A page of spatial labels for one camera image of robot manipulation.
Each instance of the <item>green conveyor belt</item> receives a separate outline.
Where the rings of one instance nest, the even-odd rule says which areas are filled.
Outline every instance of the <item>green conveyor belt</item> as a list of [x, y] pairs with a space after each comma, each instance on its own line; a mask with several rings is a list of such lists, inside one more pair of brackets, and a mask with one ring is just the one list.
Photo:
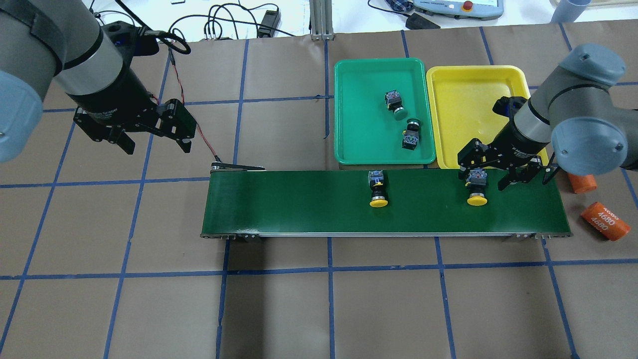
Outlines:
[[367, 171], [213, 172], [203, 237], [569, 235], [552, 181], [499, 192], [504, 171], [487, 170], [485, 206], [466, 204], [456, 170], [385, 171], [389, 205], [370, 207]]

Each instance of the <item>plaid fabric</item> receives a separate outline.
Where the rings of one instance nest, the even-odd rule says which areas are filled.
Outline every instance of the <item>plaid fabric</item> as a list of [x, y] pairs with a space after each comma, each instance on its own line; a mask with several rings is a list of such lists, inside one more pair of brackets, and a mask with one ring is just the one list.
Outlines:
[[414, 3], [408, 0], [385, 0], [394, 11], [408, 12], [414, 7]]

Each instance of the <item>yellow tray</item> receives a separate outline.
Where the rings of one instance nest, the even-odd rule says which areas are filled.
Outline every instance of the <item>yellow tray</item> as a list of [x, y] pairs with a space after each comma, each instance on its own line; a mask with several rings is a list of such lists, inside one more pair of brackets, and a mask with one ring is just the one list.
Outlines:
[[[435, 66], [426, 73], [436, 161], [458, 169], [457, 154], [473, 138], [488, 144], [508, 119], [492, 112], [503, 96], [530, 97], [525, 74], [514, 66]], [[547, 164], [547, 151], [540, 157]]]

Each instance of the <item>black wire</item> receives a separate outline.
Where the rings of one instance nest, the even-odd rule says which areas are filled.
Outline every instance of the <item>black wire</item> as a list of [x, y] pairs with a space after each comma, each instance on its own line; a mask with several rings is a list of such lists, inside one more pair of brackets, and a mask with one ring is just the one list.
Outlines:
[[128, 15], [127, 13], [123, 13], [123, 12], [117, 11], [117, 10], [103, 10], [103, 11], [97, 11], [96, 12], [96, 14], [98, 14], [98, 15], [99, 14], [103, 14], [103, 13], [118, 13], [118, 14], [124, 15], [124, 16], [128, 17], [131, 20], [131, 24], [135, 25], [135, 20], [133, 20], [131, 15]]
[[[253, 18], [253, 22], [255, 23], [255, 37], [256, 37], [256, 36], [257, 36], [256, 34], [257, 34], [257, 33], [259, 33], [259, 27], [257, 26], [257, 19], [256, 19], [256, 18], [255, 18], [255, 16], [253, 15], [253, 12], [252, 12], [252, 11], [250, 11], [250, 10], [248, 10], [247, 8], [245, 8], [245, 7], [241, 6], [241, 5], [238, 5], [238, 4], [232, 4], [232, 3], [226, 3], [226, 4], [223, 4], [223, 5], [221, 5], [221, 6], [219, 7], [219, 9], [221, 9], [221, 8], [225, 8], [226, 6], [230, 6], [230, 5], [232, 5], [232, 6], [238, 6], [239, 8], [241, 8], [242, 10], [247, 11], [247, 12], [250, 14], [250, 17], [252, 17], [252, 18]], [[212, 16], [213, 20], [217, 17], [217, 12], [219, 11], [219, 9], [215, 10], [215, 14], [213, 14], [213, 16]], [[235, 26], [235, 32], [237, 32], [237, 29], [236, 29], [236, 27], [237, 27], [237, 23], [236, 23], [236, 22], [233, 22], [233, 26]]]
[[396, 14], [399, 14], [399, 15], [403, 15], [403, 16], [405, 16], [405, 17], [410, 17], [410, 16], [409, 16], [408, 14], [406, 14], [406, 13], [400, 13], [400, 12], [398, 12], [398, 11], [392, 11], [392, 10], [386, 10], [386, 9], [377, 8], [376, 6], [373, 6], [372, 4], [370, 4], [370, 0], [367, 0], [367, 5], [368, 5], [368, 6], [370, 6], [371, 8], [373, 8], [373, 9], [377, 9], [377, 10], [385, 11], [385, 12], [387, 12], [387, 13], [396, 13]]
[[235, 35], [237, 36], [237, 39], [239, 39], [239, 33], [237, 32], [237, 23], [236, 23], [236, 20], [235, 20], [235, 18], [233, 17], [233, 15], [230, 13], [230, 10], [228, 10], [228, 9], [226, 8], [227, 6], [238, 6], [238, 7], [239, 7], [239, 8], [241, 8], [242, 10], [244, 10], [244, 11], [248, 12], [248, 13], [250, 14], [250, 17], [252, 17], [252, 18], [253, 18], [253, 23], [255, 24], [255, 33], [259, 33], [259, 26], [258, 26], [259, 24], [257, 24], [257, 19], [256, 19], [256, 18], [255, 18], [255, 16], [253, 15], [253, 12], [252, 12], [252, 11], [250, 11], [249, 9], [247, 9], [247, 8], [243, 7], [243, 6], [242, 6], [242, 5], [240, 5], [240, 4], [234, 4], [234, 3], [225, 3], [225, 4], [222, 4], [222, 5], [213, 5], [213, 6], [211, 6], [211, 8], [210, 8], [210, 9], [209, 9], [209, 11], [208, 11], [208, 16], [211, 16], [212, 8], [213, 8], [213, 7], [215, 7], [215, 6], [217, 6], [218, 8], [217, 8], [217, 10], [215, 10], [215, 13], [212, 15], [212, 19], [213, 19], [213, 20], [215, 20], [215, 19], [217, 18], [217, 12], [219, 12], [219, 11], [220, 11], [220, 9], [224, 9], [224, 10], [226, 10], [226, 12], [230, 15], [230, 18], [231, 18], [231, 19], [232, 19], [232, 21], [233, 21], [233, 27], [235, 28]]
[[213, 23], [213, 33], [214, 33], [214, 26], [215, 24], [219, 25], [219, 36], [217, 36], [217, 38], [221, 38], [224, 34], [224, 28], [221, 27], [221, 24], [219, 23], [219, 21], [217, 20], [208, 20], [208, 22], [206, 22], [206, 24], [204, 24], [204, 37], [208, 39], [208, 35], [209, 33], [206, 32], [206, 28], [208, 27], [208, 24]]
[[273, 5], [275, 8], [277, 8], [277, 12], [279, 12], [279, 5], [277, 4], [273, 4], [273, 3], [265, 3], [265, 4], [261, 4], [260, 6], [256, 6], [254, 8], [248, 8], [248, 10], [255, 10], [255, 9], [259, 9], [261, 7], [267, 6], [267, 5]]
[[[556, 152], [552, 153], [552, 157], [549, 159], [549, 163], [547, 164], [548, 168], [552, 167], [551, 165], [554, 163], [555, 156], [556, 156]], [[560, 170], [561, 170], [560, 166], [556, 165], [556, 169], [552, 173], [550, 173], [549, 176], [547, 176], [547, 172], [545, 172], [543, 174], [543, 185], [548, 184], [552, 180], [552, 178], [554, 178], [556, 173], [560, 172]]]
[[175, 34], [175, 32], [176, 32], [176, 31], [178, 31], [178, 32], [179, 32], [179, 36], [180, 36], [182, 39], [184, 39], [184, 41], [186, 41], [186, 36], [184, 36], [184, 33], [183, 33], [180, 29], [175, 28], [175, 29], [173, 29], [173, 31], [171, 31], [171, 33]]
[[206, 22], [207, 28], [208, 28], [208, 35], [213, 38], [215, 34], [215, 25], [214, 25], [214, 21], [215, 21], [215, 17], [217, 16], [217, 11], [219, 11], [220, 9], [224, 9], [226, 10], [226, 12], [228, 13], [228, 15], [230, 16], [230, 18], [233, 21], [233, 27], [235, 28], [235, 36], [237, 37], [237, 39], [239, 39], [239, 32], [237, 31], [237, 23], [235, 22], [235, 17], [233, 16], [233, 14], [230, 12], [229, 9], [227, 9], [224, 5], [213, 5], [208, 9], [208, 16], [211, 17], [212, 14], [212, 9], [217, 7], [218, 9], [215, 10], [215, 15], [212, 16], [212, 20], [213, 20], [213, 25], [212, 25], [212, 31], [211, 31], [211, 25], [210, 25], [210, 21]]
[[[188, 18], [190, 18], [190, 17], [207, 17], [207, 18], [210, 18], [210, 16], [208, 16], [208, 15], [200, 15], [200, 14], [193, 14], [193, 15], [186, 15], [186, 16], [182, 16], [182, 17], [180, 17], [179, 19], [175, 20], [175, 21], [173, 22], [173, 24], [171, 24], [171, 26], [170, 26], [169, 30], [171, 30], [171, 29], [175, 26], [175, 24], [176, 24], [176, 23], [178, 23], [178, 22], [180, 22], [180, 21], [182, 21], [182, 20], [184, 20], [184, 19], [188, 19]], [[233, 21], [233, 20], [229, 20], [229, 19], [222, 19], [222, 18], [219, 18], [219, 17], [218, 17], [216, 20], [221, 20], [221, 21]], [[235, 22], [236, 22], [236, 23], [238, 23], [238, 24], [259, 25], [259, 24], [257, 24], [256, 22], [247, 22], [247, 21], [239, 21], [239, 20], [235, 20]], [[293, 34], [291, 34], [291, 33], [287, 33], [286, 31], [279, 30], [279, 29], [277, 29], [277, 28], [275, 28], [275, 27], [270, 27], [270, 26], [266, 26], [266, 25], [261, 25], [261, 26], [262, 26], [262, 27], [265, 27], [266, 29], [275, 30], [275, 31], [277, 31], [277, 32], [279, 32], [279, 33], [282, 33], [282, 34], [285, 34], [285, 35], [288, 35], [288, 36], [295, 36], [295, 35], [293, 35]]]
[[[151, 27], [148, 26], [144, 21], [142, 21], [142, 19], [140, 19], [139, 16], [135, 15], [135, 13], [133, 11], [131, 11], [131, 9], [128, 8], [128, 6], [126, 6], [122, 0], [115, 0], [115, 3], [118, 4], [122, 10], [126, 11], [126, 13], [128, 15], [131, 15], [133, 17], [133, 19], [135, 19], [135, 21], [137, 21], [140, 25], [146, 27], [148, 30], [151, 30]], [[171, 29], [168, 29], [169, 32], [163, 32], [162, 31], [162, 36], [157, 36], [157, 38], [163, 42], [166, 46], [170, 47], [171, 49], [179, 52], [180, 54], [184, 54], [184, 55], [188, 55], [191, 53], [191, 47], [188, 46], [188, 44], [186, 43], [186, 39], [184, 38], [179, 38], [177, 35], [171, 33]], [[173, 43], [171, 43], [170, 41], [168, 41], [167, 39], [172, 39], [175, 40], [177, 42], [179, 42], [180, 44], [182, 44], [182, 46], [184, 46], [183, 49], [178, 48], [177, 46], [175, 46]]]

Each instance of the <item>orange battery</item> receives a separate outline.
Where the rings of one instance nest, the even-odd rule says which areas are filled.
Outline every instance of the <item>orange battery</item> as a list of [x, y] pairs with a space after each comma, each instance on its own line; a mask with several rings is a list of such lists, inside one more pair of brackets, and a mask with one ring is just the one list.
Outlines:
[[631, 227], [600, 202], [594, 202], [581, 213], [594, 228], [610, 241], [617, 241], [631, 231]]
[[598, 188], [596, 179], [592, 174], [588, 174], [587, 176], [576, 176], [575, 174], [568, 173], [567, 176], [569, 177], [569, 182], [572, 183], [574, 193], [587, 193]]

